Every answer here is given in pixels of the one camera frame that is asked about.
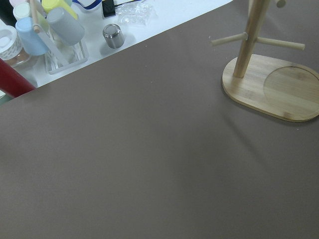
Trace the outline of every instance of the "wooden base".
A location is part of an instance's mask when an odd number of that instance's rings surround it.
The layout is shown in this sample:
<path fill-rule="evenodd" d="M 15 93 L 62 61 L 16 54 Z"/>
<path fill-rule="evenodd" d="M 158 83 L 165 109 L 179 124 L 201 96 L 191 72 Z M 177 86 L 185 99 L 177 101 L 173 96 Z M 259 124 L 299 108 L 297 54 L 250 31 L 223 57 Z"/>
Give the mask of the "wooden base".
<path fill-rule="evenodd" d="M 234 101 L 293 122 L 319 115 L 319 74 L 303 65 L 252 55 L 244 78 L 233 76 L 237 58 L 223 72 L 223 87 Z"/>

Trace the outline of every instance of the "wooden pole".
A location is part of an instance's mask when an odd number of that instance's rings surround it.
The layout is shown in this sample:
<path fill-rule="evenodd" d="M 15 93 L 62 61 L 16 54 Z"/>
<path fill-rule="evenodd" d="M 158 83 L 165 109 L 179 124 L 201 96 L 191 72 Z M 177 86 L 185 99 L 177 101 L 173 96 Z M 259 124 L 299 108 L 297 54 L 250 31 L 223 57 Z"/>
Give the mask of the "wooden pole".
<path fill-rule="evenodd" d="M 243 41 L 240 47 L 239 56 L 235 65 L 234 77 L 245 76 L 250 57 L 253 53 L 258 33 L 263 24 L 270 0 L 255 0 L 251 6 L 246 25 L 248 40 Z"/>

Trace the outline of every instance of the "wooden stick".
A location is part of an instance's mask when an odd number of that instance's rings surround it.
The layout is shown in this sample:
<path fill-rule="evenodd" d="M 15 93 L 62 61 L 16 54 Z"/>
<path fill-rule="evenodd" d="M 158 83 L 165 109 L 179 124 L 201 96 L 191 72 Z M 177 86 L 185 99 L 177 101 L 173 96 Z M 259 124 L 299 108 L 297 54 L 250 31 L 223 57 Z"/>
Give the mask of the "wooden stick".
<path fill-rule="evenodd" d="M 263 38 L 263 37 L 257 37 L 257 42 L 268 44 L 268 45 L 274 45 L 274 46 L 282 46 L 282 47 L 288 47 L 296 50 L 304 50 L 305 45 L 301 43 L 295 43 L 290 41 L 280 41 L 280 40 L 274 40 L 269 38 Z"/>
<path fill-rule="evenodd" d="M 212 41 L 210 41 L 210 43 L 212 44 L 212 46 L 217 46 L 217 45 L 221 45 L 221 44 L 232 42 L 232 41 L 247 40 L 247 38 L 248 38 L 248 35 L 246 32 L 244 32 L 241 34 L 227 36 L 224 38 L 212 40 Z"/>
<path fill-rule="evenodd" d="M 284 7 L 286 5 L 286 0 L 274 0 L 276 3 L 276 6 L 281 8 Z"/>
<path fill-rule="evenodd" d="M 33 24 L 39 25 L 35 2 L 34 2 L 34 0 L 29 0 L 29 1 L 30 1 L 30 8 L 31 8 L 31 15 L 32 15 Z M 36 33 L 39 33 L 41 31 L 41 28 L 39 26 L 34 26 L 33 30 Z"/>
<path fill-rule="evenodd" d="M 251 6 L 253 5 L 253 2 L 254 0 L 249 0 L 248 2 L 248 15 L 250 15 L 250 9 L 251 9 Z"/>
<path fill-rule="evenodd" d="M 250 57 L 253 53 L 258 33 L 263 24 L 270 0 L 253 1 L 251 11 L 246 25 L 248 40 L 243 41 L 237 58 L 234 77 L 243 78 L 245 76 Z"/>

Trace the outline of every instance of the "brown table surface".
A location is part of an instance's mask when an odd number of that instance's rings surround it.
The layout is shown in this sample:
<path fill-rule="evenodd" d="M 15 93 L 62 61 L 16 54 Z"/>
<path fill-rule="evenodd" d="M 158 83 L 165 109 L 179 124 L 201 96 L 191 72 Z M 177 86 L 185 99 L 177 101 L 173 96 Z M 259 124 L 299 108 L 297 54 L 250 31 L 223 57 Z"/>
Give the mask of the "brown table surface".
<path fill-rule="evenodd" d="M 319 1 L 271 3 L 255 53 L 318 71 Z M 1 239 L 317 239 L 319 120 L 221 86 L 235 0 L 0 107 Z"/>

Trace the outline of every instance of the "clear plastic organizer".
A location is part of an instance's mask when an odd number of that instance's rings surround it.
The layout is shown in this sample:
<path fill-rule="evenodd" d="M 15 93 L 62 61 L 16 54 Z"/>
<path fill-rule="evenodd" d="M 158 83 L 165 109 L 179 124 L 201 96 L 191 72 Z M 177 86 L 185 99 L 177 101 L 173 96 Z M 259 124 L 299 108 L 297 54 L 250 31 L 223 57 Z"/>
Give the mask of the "clear plastic organizer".
<path fill-rule="evenodd" d="M 77 64 L 81 64 L 88 60 L 88 50 L 83 41 L 80 41 L 73 46 L 58 45 L 57 48 L 66 58 L 68 64 L 62 65 L 56 55 L 53 54 L 51 51 L 48 51 L 45 54 L 45 66 L 47 73 L 50 75 L 63 71 Z"/>

